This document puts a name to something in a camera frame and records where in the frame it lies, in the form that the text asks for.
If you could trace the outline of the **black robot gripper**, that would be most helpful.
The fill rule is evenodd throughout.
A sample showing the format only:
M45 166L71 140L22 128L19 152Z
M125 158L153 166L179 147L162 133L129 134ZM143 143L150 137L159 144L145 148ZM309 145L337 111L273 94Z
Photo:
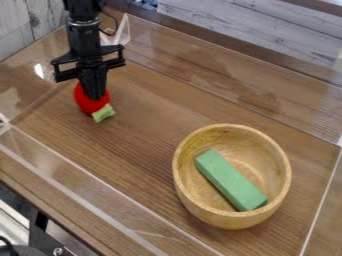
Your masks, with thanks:
M69 52L51 60L58 82L78 78L86 95L94 98L93 82L95 81L95 99L103 98L107 86L107 71L126 64L123 45L101 43L101 19L78 22L69 19L67 37Z

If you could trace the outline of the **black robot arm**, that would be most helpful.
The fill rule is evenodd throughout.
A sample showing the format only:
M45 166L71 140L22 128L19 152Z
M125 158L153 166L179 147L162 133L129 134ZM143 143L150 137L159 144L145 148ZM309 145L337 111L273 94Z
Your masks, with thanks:
M78 79L86 95L93 100L105 97L107 73L126 65L122 44L101 43L102 19L99 13L106 0L63 0L69 12L69 52L51 60L57 82Z

